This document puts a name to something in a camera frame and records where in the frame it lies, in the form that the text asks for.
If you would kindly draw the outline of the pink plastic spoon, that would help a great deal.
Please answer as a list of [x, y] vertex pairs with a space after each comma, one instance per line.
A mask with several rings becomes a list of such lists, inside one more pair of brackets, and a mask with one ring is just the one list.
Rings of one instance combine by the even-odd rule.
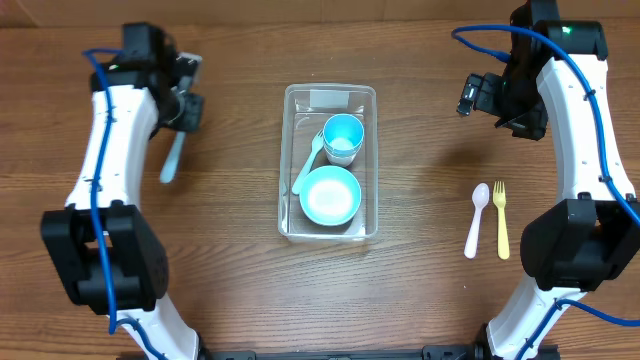
[[473, 259], [476, 256], [482, 211], [487, 206], [488, 202], [489, 187], [486, 183], [480, 183], [472, 193], [474, 214], [464, 247], [464, 256], [467, 259]]

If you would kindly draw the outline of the green cup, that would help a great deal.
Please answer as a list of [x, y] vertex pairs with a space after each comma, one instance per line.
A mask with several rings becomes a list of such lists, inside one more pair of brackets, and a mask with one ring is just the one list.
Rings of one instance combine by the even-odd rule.
[[353, 144], [344, 138], [338, 138], [331, 143], [324, 144], [325, 152], [329, 156], [338, 158], [354, 157], [360, 148], [360, 144]]

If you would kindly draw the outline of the light blue bowl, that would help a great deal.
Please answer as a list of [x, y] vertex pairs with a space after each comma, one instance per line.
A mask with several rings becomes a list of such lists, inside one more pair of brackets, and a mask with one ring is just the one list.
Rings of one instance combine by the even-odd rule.
[[357, 178], [345, 168], [333, 165], [311, 171], [299, 194], [303, 213], [321, 226], [341, 226], [357, 213], [362, 189]]

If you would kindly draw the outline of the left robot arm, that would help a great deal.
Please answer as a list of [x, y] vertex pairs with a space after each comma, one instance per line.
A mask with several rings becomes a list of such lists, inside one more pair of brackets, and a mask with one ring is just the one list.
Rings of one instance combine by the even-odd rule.
[[124, 328], [146, 359], [208, 359], [201, 335], [168, 294], [169, 263], [140, 210], [147, 147], [159, 130], [175, 132], [160, 179], [177, 173], [187, 134], [199, 128], [204, 99], [192, 93], [199, 55], [147, 22], [122, 27], [122, 45], [84, 51], [93, 121], [77, 182], [61, 210], [43, 214], [40, 233], [71, 302]]

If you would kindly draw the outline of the yellow plastic fork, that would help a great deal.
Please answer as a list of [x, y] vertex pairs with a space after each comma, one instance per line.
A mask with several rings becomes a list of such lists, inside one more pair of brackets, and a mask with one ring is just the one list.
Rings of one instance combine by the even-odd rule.
[[497, 209], [497, 254], [500, 259], [510, 257], [508, 230], [506, 223], [506, 188], [502, 181], [496, 181], [493, 188], [493, 203]]

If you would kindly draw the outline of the blue cup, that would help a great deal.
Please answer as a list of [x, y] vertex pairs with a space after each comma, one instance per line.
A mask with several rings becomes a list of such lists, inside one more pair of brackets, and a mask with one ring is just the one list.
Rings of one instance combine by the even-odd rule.
[[363, 123], [351, 114], [336, 114], [330, 117], [323, 127], [324, 144], [344, 138], [353, 144], [362, 145], [364, 135]]

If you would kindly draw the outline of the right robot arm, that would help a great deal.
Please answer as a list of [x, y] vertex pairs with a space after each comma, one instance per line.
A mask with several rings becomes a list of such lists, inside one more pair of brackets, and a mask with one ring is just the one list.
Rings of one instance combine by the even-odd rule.
[[524, 275], [479, 333], [475, 359], [555, 359], [543, 338], [570, 306], [617, 278], [639, 249], [639, 199], [619, 156], [606, 92], [600, 23], [564, 20], [553, 1], [510, 17], [502, 74], [470, 75], [458, 112], [496, 117], [515, 137], [553, 137], [555, 205], [521, 236]]

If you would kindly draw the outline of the light blue plastic fork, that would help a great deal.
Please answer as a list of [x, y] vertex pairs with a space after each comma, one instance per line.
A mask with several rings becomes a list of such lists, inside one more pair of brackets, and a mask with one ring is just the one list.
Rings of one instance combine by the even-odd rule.
[[312, 139], [311, 142], [311, 151], [310, 154], [305, 161], [303, 167], [301, 168], [292, 188], [291, 192], [293, 195], [299, 195], [302, 189], [303, 182], [306, 176], [311, 171], [311, 167], [318, 155], [318, 153], [323, 149], [324, 139], [323, 139], [323, 131], [320, 130]]

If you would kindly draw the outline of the pink cup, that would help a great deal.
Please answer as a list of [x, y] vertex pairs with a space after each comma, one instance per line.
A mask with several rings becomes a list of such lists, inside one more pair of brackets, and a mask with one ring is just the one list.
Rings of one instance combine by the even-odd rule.
[[355, 154], [347, 156], [338, 156], [331, 153], [326, 153], [326, 157], [330, 164], [340, 167], [350, 166], [356, 158]]

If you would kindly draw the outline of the white plastic fork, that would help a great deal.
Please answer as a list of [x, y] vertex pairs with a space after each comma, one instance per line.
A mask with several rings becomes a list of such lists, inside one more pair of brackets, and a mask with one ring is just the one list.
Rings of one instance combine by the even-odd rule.
[[186, 140], [185, 132], [177, 132], [167, 155], [166, 161], [160, 172], [159, 180], [162, 184], [171, 183], [178, 171], [183, 146]]

